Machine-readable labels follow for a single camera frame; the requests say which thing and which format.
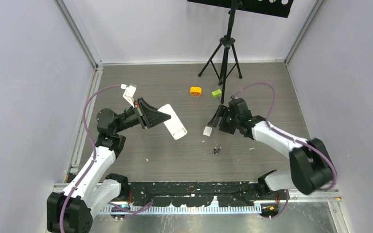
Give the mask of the white battery cover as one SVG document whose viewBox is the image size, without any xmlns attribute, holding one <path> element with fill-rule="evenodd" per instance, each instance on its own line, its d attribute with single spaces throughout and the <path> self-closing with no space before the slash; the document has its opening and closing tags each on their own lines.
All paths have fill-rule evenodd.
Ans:
<svg viewBox="0 0 373 233">
<path fill-rule="evenodd" d="M 213 130 L 212 127 L 210 127 L 210 126 L 205 126 L 205 128 L 204 128 L 204 130 L 203 130 L 203 135 L 209 137 L 209 136 L 211 135 L 211 133 L 212 133 L 212 130 Z"/>
</svg>

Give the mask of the white remote control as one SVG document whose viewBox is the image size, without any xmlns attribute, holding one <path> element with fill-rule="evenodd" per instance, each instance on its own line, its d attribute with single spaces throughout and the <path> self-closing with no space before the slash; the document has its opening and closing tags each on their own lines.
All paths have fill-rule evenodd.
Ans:
<svg viewBox="0 0 373 233">
<path fill-rule="evenodd" d="M 185 126 L 170 104 L 163 105 L 158 111 L 170 115 L 170 119 L 164 121 L 164 125 L 174 140 L 179 140 L 187 134 Z"/>
</svg>

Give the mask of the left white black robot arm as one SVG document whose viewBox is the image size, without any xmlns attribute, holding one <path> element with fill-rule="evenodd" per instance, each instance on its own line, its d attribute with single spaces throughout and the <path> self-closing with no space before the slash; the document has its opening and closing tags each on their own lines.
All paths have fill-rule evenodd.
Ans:
<svg viewBox="0 0 373 233">
<path fill-rule="evenodd" d="M 150 106 L 143 98 L 121 114 L 104 108 L 97 114 L 98 137 L 93 151 L 81 171 L 63 189 L 52 192 L 47 199 L 47 229 L 51 233 L 87 233 L 93 219 L 110 201 L 126 200 L 130 189 L 125 176 L 111 173 L 100 186 L 105 171 L 123 150 L 126 138 L 119 132 L 136 125 L 150 129 L 171 116 Z"/>
</svg>

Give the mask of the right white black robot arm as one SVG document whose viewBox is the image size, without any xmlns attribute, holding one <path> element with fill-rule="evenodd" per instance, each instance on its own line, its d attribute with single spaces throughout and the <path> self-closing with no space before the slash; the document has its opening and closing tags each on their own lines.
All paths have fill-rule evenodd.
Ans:
<svg viewBox="0 0 373 233">
<path fill-rule="evenodd" d="M 258 178 L 255 188 L 264 199 L 271 199 L 279 190 L 297 189 L 309 195 L 327 184 L 330 187 L 335 184 L 336 171 L 321 140 L 294 136 L 264 117 L 252 115 L 242 98 L 232 99 L 227 106 L 219 105 L 203 134 L 210 136 L 216 127 L 229 134 L 239 131 L 289 159 L 288 171 L 272 170 Z"/>
</svg>

